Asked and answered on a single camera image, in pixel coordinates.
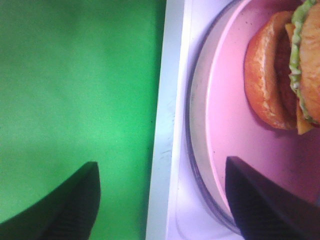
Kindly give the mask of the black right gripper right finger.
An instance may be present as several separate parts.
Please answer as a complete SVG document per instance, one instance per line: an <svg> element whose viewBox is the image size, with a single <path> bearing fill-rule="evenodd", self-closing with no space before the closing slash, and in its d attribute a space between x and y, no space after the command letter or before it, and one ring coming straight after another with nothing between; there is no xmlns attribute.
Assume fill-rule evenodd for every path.
<svg viewBox="0 0 320 240"><path fill-rule="evenodd" d="M318 240L320 208L280 187L237 156L225 166L225 194L246 240Z"/></svg>

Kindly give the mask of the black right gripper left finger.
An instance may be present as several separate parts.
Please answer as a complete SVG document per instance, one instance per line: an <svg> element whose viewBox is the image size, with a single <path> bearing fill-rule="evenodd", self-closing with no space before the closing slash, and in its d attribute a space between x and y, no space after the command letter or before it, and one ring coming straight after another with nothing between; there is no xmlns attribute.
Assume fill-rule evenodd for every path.
<svg viewBox="0 0 320 240"><path fill-rule="evenodd" d="M98 163L85 163L56 189L0 224L2 240L87 240L101 201Z"/></svg>

